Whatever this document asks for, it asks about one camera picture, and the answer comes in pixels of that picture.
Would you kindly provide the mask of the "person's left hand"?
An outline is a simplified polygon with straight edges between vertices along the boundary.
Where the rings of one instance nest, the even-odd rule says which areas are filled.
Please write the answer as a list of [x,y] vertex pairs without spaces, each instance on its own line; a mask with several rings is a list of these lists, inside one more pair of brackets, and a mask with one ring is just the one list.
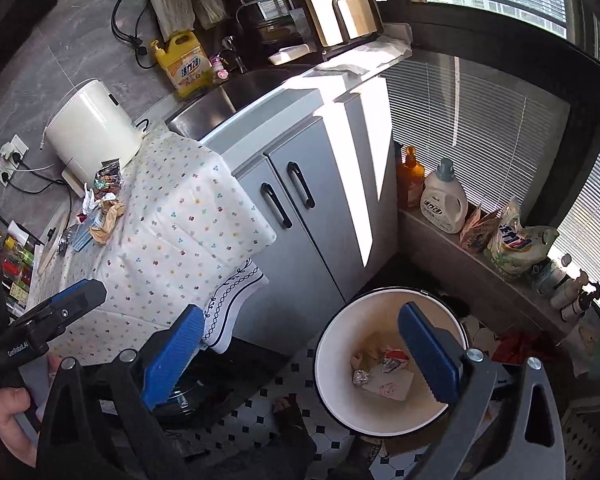
[[50,387],[55,379],[61,358],[53,353],[46,354],[46,363],[42,359],[29,363],[24,368],[26,376],[32,379],[27,387],[5,387],[0,389],[0,438],[9,452],[20,462],[35,467],[38,446],[35,440],[22,429],[17,416],[30,408],[30,393],[34,393],[38,420],[42,420]]

